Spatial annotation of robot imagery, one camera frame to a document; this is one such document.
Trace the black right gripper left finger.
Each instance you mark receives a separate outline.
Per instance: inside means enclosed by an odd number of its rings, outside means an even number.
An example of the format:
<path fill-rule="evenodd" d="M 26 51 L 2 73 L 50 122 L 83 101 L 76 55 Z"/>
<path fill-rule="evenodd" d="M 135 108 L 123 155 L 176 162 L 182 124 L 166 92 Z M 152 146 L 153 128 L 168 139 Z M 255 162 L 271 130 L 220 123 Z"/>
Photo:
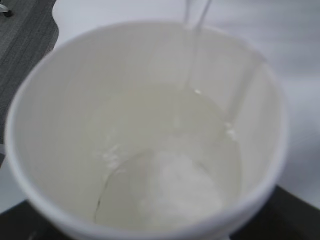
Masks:
<path fill-rule="evenodd" d="M 25 200 L 0 214 L 2 240 L 68 240 Z"/>

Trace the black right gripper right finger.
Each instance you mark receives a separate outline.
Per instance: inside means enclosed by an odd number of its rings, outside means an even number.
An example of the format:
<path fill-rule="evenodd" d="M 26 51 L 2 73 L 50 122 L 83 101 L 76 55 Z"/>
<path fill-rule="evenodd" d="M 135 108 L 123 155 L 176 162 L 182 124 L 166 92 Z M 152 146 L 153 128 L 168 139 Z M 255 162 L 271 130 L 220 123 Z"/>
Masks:
<path fill-rule="evenodd" d="M 231 240 L 318 240 L 320 211 L 276 187 L 268 202 Z"/>

